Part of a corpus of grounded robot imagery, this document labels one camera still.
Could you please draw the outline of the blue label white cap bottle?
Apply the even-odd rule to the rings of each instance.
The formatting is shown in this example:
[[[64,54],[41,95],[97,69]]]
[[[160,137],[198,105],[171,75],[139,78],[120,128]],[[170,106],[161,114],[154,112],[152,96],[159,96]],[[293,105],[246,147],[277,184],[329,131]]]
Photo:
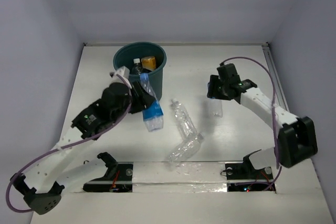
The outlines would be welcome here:
[[[208,106],[208,112],[211,116],[218,117],[218,118],[223,117],[222,101],[211,98],[208,95],[208,93],[207,93],[207,106]]]

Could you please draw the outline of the orange yellow label bottle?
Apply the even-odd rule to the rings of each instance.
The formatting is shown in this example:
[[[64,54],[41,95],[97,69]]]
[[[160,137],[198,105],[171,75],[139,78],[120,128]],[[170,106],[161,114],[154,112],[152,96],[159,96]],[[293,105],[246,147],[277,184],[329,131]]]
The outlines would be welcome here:
[[[142,68],[150,71],[156,69],[156,58],[155,56],[146,56],[141,59]]]

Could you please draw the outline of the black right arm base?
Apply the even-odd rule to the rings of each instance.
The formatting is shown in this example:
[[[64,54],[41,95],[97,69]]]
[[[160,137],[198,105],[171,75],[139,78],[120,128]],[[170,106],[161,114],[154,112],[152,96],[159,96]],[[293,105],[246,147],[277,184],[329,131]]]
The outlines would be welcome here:
[[[271,167],[252,170],[243,170],[243,163],[226,163],[221,175],[227,179],[228,192],[276,191]]]

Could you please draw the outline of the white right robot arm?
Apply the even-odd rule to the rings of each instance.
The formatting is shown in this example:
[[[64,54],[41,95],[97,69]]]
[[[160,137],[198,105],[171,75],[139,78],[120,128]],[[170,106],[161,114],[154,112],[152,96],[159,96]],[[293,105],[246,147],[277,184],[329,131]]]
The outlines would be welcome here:
[[[318,152],[314,122],[300,118],[268,98],[249,79],[241,80],[232,63],[221,64],[217,75],[211,75],[207,97],[217,100],[235,100],[254,112],[274,133],[274,147],[257,150],[246,155],[242,163],[233,168],[233,175],[252,179],[266,167],[281,165],[291,168]]]

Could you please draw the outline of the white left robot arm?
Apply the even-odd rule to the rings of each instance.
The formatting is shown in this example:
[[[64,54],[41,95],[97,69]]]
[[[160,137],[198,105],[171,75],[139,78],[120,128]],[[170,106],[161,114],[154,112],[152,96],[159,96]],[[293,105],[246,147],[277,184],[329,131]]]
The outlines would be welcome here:
[[[28,206],[26,212],[43,215],[54,209],[63,194],[96,178],[115,179],[118,162],[107,152],[66,170],[69,164],[91,147],[98,138],[117,126],[131,113],[156,105],[157,96],[140,81],[131,84],[113,81],[72,121],[68,132],[49,152],[35,158],[14,174],[8,189],[14,187]]]

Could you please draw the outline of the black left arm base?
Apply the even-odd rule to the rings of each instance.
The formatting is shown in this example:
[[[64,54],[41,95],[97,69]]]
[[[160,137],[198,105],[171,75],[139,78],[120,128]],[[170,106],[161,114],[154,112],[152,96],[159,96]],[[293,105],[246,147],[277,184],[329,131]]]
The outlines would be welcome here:
[[[111,178],[97,178],[83,185],[87,193],[131,193],[133,163],[120,163]]]

